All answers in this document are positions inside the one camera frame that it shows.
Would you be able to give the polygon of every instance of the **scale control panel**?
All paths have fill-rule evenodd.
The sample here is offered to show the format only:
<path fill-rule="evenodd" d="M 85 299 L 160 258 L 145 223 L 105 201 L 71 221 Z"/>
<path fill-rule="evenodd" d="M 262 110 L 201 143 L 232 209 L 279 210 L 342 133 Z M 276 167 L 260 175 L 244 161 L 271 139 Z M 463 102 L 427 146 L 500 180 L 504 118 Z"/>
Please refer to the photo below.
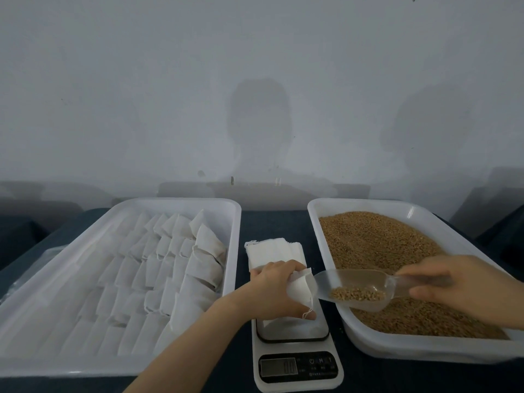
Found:
<path fill-rule="evenodd" d="M 298 382 L 336 378 L 338 367 L 330 352 L 265 354 L 258 373 L 265 383 Z"/>

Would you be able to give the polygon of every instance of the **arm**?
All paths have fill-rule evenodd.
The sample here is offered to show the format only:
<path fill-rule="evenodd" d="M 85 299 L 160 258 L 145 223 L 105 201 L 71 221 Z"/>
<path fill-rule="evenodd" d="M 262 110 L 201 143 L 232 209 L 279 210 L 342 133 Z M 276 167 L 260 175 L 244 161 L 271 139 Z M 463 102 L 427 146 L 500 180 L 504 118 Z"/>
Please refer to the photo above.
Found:
<path fill-rule="evenodd" d="M 294 260 L 252 271 L 248 284 L 218 299 L 133 381 L 126 393 L 199 392 L 240 327 L 253 318 L 302 317 L 308 308 L 285 292 Z M 315 318 L 310 313 L 308 318 Z"/>
<path fill-rule="evenodd" d="M 446 304 L 487 324 L 524 330 L 524 284 L 477 257 L 426 258 L 397 274 L 448 275 L 453 280 L 450 287 L 414 287 L 410 296 Z"/>

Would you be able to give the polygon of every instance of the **wall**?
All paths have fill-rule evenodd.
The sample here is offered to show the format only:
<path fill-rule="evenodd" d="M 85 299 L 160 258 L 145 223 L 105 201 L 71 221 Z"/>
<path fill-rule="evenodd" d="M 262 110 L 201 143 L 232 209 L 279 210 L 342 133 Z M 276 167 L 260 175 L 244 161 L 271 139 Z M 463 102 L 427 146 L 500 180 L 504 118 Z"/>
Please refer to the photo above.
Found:
<path fill-rule="evenodd" d="M 0 0 L 0 212 L 524 203 L 524 0 Z"/>

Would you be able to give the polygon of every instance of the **white kitchen scale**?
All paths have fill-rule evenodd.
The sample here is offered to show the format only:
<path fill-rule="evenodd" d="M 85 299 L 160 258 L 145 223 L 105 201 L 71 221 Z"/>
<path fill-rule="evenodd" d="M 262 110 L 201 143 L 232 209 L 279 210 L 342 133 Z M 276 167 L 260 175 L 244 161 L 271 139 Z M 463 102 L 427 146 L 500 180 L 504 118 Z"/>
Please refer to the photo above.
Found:
<path fill-rule="evenodd" d="M 284 317 L 252 320 L 253 373 L 264 393 L 334 389 L 344 369 L 318 299 L 315 321 Z"/>

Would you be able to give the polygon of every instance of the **hand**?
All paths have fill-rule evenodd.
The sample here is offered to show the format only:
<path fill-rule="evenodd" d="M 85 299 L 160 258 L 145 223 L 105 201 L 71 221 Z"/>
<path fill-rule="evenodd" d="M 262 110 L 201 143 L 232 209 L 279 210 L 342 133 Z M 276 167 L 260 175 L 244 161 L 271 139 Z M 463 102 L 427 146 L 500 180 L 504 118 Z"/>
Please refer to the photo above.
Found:
<path fill-rule="evenodd" d="M 423 285 L 411 297 L 446 304 L 487 324 L 524 329 L 524 284 L 474 256 L 436 256 L 400 269 L 397 275 L 440 276 L 449 287 Z"/>
<path fill-rule="evenodd" d="M 288 297 L 285 289 L 293 271 L 304 269 L 305 266 L 296 260 L 270 262 L 262 270 L 251 270 L 251 281 L 224 298 L 231 296 L 230 300 L 239 307 L 245 320 L 302 318 L 309 308 L 293 301 Z M 316 317 L 313 311 L 306 316 L 308 320 L 314 320 Z"/>

